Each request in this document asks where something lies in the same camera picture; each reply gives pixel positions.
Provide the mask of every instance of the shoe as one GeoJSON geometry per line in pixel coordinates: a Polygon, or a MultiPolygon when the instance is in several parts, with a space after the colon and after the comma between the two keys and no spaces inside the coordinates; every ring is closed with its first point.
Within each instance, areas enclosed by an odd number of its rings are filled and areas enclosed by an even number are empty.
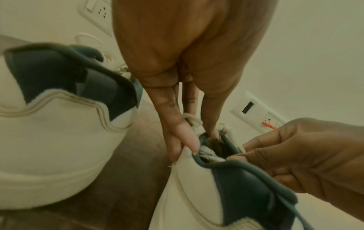
{"type": "Polygon", "coordinates": [[[221,157],[241,152],[226,127],[218,129],[217,141],[195,126],[201,149],[193,155],[184,147],[172,164],[149,230],[288,230],[295,218],[312,230],[296,211],[291,190],[249,163],[221,157]]]}
{"type": "Polygon", "coordinates": [[[0,56],[0,209],[86,188],[123,140],[143,89],[85,46],[32,44],[0,56]]]}

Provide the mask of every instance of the electrical outlet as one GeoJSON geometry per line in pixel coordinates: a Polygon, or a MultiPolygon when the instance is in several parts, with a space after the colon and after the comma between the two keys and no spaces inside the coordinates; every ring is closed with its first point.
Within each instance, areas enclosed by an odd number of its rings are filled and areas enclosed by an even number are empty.
{"type": "Polygon", "coordinates": [[[113,35],[111,6],[104,0],[79,0],[77,11],[108,35],[113,35]]]}
{"type": "Polygon", "coordinates": [[[263,125],[263,122],[267,122],[276,128],[287,122],[286,119],[248,91],[245,92],[241,101],[234,107],[233,110],[231,110],[231,113],[261,133],[267,133],[272,130],[271,128],[263,125]]]}

